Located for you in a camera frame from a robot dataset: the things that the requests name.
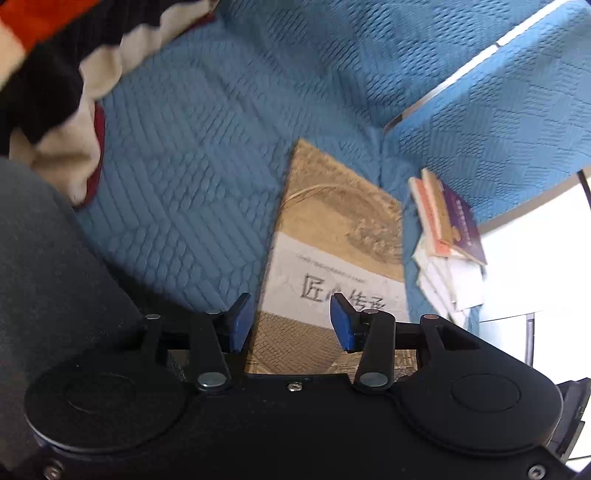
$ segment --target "blue textured fabric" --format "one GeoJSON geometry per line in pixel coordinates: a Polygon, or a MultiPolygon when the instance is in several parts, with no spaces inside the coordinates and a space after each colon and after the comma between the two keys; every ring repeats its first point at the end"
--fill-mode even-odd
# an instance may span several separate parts
{"type": "Polygon", "coordinates": [[[200,310],[256,294],[290,150],[304,137],[404,205],[410,316],[431,308],[404,158],[382,127],[542,5],[237,0],[103,101],[106,151],[80,223],[107,260],[200,310]]]}
{"type": "Polygon", "coordinates": [[[591,8],[548,15],[388,137],[394,163],[433,170],[494,218],[591,164],[591,8]]]}

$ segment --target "screw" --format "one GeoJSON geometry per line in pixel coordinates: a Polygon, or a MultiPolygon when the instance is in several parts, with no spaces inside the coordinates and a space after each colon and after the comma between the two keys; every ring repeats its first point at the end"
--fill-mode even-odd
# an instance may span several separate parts
{"type": "Polygon", "coordinates": [[[197,381],[205,388],[221,387],[226,380],[226,376],[220,372],[205,372],[197,377],[197,381]]]}
{"type": "Polygon", "coordinates": [[[47,480],[60,480],[61,469],[56,465],[48,465],[43,469],[43,475],[47,480]]]}
{"type": "Polygon", "coordinates": [[[544,465],[534,465],[530,468],[530,471],[527,472],[527,476],[531,480],[542,480],[546,476],[546,468],[544,465]]]}
{"type": "Polygon", "coordinates": [[[361,382],[366,387],[383,387],[386,383],[388,383],[388,377],[379,372],[367,372],[366,374],[363,374],[361,377],[359,377],[359,382],[361,382]]]}
{"type": "Polygon", "coordinates": [[[301,392],[302,388],[304,387],[300,382],[293,382],[287,385],[287,390],[289,390],[290,392],[301,392]]]}

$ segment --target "book cover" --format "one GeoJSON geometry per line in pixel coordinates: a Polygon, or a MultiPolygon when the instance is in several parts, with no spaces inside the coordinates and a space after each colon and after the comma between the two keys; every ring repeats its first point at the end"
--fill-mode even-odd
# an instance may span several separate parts
{"type": "Polygon", "coordinates": [[[452,227],[451,238],[443,238],[442,241],[480,265],[486,265],[486,257],[482,248],[480,233],[478,232],[470,205],[450,187],[442,182],[440,184],[446,202],[449,222],[452,227]]]}
{"type": "Polygon", "coordinates": [[[452,240],[452,226],[443,196],[443,184],[433,172],[426,168],[421,170],[421,176],[434,213],[435,236],[449,244],[452,240]]]}
{"type": "Polygon", "coordinates": [[[429,255],[436,257],[463,257],[463,255],[446,243],[439,240],[436,235],[435,214],[428,198],[427,189],[421,179],[412,177],[408,179],[411,195],[417,205],[418,217],[424,232],[424,246],[429,255]]]}
{"type": "Polygon", "coordinates": [[[247,371],[335,372],[344,361],[330,298],[408,321],[402,206],[308,142],[294,148],[247,371]]]}
{"type": "Polygon", "coordinates": [[[456,304],[455,292],[451,285],[451,278],[449,278],[450,272],[446,268],[451,259],[429,257],[423,248],[422,240],[423,237],[419,240],[413,253],[413,260],[420,270],[417,285],[440,316],[451,319],[455,324],[464,327],[466,313],[456,304]],[[441,265],[444,267],[443,271],[438,268],[437,262],[445,265],[445,267],[441,265]]]}

